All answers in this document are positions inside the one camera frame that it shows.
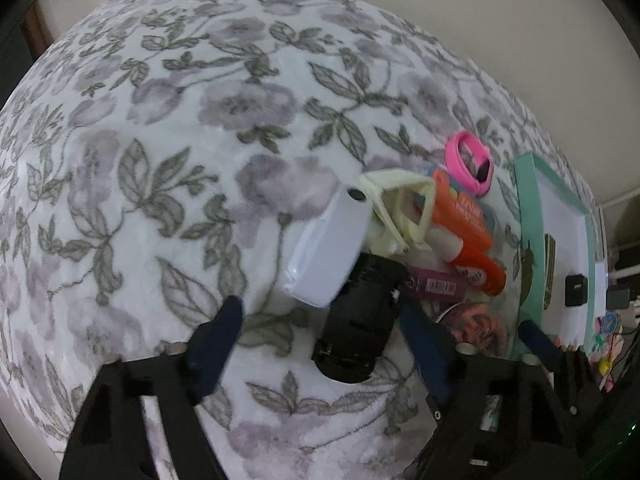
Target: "screw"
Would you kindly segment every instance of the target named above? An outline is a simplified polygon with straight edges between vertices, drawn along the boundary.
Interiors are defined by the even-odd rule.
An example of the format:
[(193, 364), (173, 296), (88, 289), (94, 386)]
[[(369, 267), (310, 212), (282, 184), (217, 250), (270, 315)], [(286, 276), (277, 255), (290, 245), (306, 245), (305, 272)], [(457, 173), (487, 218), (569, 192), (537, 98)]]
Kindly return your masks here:
[(358, 202), (366, 202), (367, 201), (367, 197), (366, 195), (361, 192), (357, 187), (350, 187), (347, 190), (347, 194), (353, 198), (354, 200), (358, 201)]
[(164, 353), (167, 355), (184, 354), (187, 350), (187, 343), (169, 343), (164, 349)]
[(538, 366), (540, 364), (540, 359), (533, 354), (524, 354), (520, 360), (529, 366)]
[(462, 355), (476, 355), (478, 353), (478, 349), (471, 343), (458, 343), (456, 351)]

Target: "beige wall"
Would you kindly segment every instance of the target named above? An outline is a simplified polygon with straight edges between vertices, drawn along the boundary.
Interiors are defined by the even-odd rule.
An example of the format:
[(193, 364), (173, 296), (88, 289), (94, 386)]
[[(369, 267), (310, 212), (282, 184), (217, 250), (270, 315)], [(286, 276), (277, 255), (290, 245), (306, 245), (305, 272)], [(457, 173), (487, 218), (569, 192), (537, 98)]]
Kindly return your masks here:
[[(55, 36), (104, 0), (42, 0)], [(600, 0), (366, 0), (467, 54), (607, 200), (640, 184), (640, 60)]]

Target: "floral blanket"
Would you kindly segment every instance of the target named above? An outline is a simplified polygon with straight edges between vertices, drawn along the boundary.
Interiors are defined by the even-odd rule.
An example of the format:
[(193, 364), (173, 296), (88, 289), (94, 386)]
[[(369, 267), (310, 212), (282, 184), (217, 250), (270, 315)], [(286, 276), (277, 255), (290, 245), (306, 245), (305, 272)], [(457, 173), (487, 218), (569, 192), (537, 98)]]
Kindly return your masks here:
[(242, 335), (197, 408), (229, 477), (399, 478), (434, 428), (401, 335), (366, 383), (328, 380), (310, 360), (325, 313), (283, 294), (282, 269), (340, 181), (442, 162), (461, 128), (496, 165), (484, 202), (509, 283), (490, 309), (513, 335), (514, 159), (533, 150), (593, 208), (515, 95), (357, 0), (107, 1), (0, 112), (2, 388), (62, 455), (102, 363), (188, 339), (236, 294)]

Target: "open box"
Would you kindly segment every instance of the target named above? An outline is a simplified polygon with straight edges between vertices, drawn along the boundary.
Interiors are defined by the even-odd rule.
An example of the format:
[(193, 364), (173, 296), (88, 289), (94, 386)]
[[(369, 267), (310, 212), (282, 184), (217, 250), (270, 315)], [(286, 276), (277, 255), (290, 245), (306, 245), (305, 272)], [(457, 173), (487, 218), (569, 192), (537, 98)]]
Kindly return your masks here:
[[(595, 299), (595, 247), (593, 222), (580, 199), (537, 155), (527, 153), (514, 163), (522, 226), (522, 288), (528, 294), (518, 311), (518, 324), (530, 319), (563, 345), (584, 345), (593, 340)], [(545, 234), (556, 242), (556, 260), (548, 309), (545, 295)], [(587, 303), (564, 306), (564, 279), (583, 274), (588, 279)], [(518, 338), (513, 358), (526, 352)]]

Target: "pink toy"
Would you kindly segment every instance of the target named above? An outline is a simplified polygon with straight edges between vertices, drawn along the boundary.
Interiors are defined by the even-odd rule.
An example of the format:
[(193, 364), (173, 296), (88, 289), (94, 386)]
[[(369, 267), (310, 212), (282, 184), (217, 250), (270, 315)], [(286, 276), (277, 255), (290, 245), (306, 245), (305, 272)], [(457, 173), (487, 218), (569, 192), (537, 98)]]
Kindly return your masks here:
[[(465, 166), (460, 155), (461, 146), (465, 146), (471, 153), (474, 164), (478, 168), (476, 176), (473, 176)], [(455, 134), (447, 141), (444, 154), (447, 171), (460, 184), (476, 196), (482, 196), (489, 191), (494, 177), (494, 164), (489, 158), (489, 148), (474, 134), (466, 130)]]

